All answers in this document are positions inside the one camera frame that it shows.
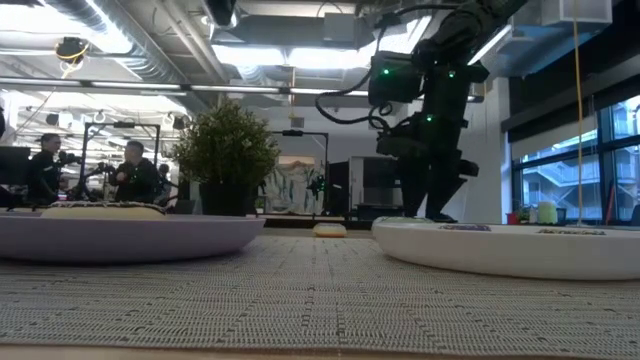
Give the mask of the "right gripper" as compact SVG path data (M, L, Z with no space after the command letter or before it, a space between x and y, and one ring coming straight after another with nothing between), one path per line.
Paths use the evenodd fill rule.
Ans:
M488 75L481 64L432 67L422 76L421 110L380 133L376 151L400 159L405 217L417 215L426 193L427 217L440 217L444 206L465 183L458 175L478 175L479 166L462 158L458 142L461 130L468 126L464 113L470 87L484 82ZM428 192L428 166L418 160L439 167Z

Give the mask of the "small blue sprinkled donut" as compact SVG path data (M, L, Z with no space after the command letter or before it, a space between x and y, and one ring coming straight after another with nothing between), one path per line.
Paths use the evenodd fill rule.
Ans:
M439 229L442 230L456 230L456 231L486 231L491 232L492 229L488 225L482 224L444 224L439 226Z

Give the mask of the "small cream bowl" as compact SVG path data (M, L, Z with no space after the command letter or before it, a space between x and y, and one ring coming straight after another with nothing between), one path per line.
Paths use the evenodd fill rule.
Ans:
M316 237L321 238L344 238L347 236L347 229L339 223L318 223L312 229Z

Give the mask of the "small dark blue donut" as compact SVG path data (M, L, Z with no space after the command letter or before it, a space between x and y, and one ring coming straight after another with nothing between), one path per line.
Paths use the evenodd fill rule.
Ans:
M561 234L561 235L587 235L587 236L605 236L606 233L600 230L575 230L561 228L543 228L537 231L539 234Z

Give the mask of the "purple plate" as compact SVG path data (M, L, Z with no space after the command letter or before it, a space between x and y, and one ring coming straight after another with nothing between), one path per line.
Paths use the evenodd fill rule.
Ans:
M236 252L264 227L261 218L168 215L162 220L0 216L0 258L51 263L146 263Z

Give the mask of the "chocolate donut white stripes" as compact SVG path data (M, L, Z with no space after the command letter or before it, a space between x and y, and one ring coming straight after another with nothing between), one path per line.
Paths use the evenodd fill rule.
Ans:
M165 209L140 202L55 202L41 212L41 218L162 220Z

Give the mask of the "black monitor cart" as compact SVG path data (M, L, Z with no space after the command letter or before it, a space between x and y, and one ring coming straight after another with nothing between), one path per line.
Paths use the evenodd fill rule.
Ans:
M373 221L404 212L396 161L388 157L351 157L329 165L329 214Z

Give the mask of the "white plate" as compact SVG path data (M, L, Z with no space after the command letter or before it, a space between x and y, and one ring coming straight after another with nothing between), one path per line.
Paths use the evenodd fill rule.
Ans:
M488 224L486 232L439 229L444 224L385 219L372 233L386 255L428 267L554 280L640 279L640 228ZM543 228L606 235L537 233Z

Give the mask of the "pale green cup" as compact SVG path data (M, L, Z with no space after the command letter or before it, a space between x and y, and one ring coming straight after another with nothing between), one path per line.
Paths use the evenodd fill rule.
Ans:
M557 208L553 202L539 202L537 222L539 224L556 224L558 222Z

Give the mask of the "grey woven placemat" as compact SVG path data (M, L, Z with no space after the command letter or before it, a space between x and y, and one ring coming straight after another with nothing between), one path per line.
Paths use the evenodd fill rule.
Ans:
M264 236L139 265L1 261L0 344L640 360L640 282L445 271L370 239Z

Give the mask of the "green potted plant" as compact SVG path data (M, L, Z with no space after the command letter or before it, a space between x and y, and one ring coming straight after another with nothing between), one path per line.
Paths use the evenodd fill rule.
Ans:
M268 122L225 99L197 114L168 157L186 180L198 184L204 215L244 217L279 154Z

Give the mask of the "black monitor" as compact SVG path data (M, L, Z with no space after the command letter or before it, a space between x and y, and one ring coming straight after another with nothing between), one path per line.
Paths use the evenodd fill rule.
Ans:
M29 147L0 146L0 185L25 185Z

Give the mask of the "leaf pattern wall picture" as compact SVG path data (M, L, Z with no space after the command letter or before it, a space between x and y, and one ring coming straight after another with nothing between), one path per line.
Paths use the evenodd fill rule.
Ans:
M322 165L310 156L280 155L273 171L265 178L266 212L319 215L324 194L315 196L309 186L324 174Z

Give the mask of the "black window frame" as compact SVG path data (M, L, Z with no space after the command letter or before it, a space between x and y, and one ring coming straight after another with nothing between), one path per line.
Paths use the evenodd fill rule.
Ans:
M553 202L561 224L640 227L640 95L511 145L512 211L537 221Z

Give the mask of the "long ceiling light rail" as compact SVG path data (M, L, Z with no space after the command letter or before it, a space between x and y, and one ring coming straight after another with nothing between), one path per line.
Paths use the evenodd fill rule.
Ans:
M85 79L22 78L0 76L0 87L11 89L91 89L98 91L134 91L143 95L185 96L188 92L259 94L259 95L319 95L328 89L299 87L192 85L143 82L97 81Z

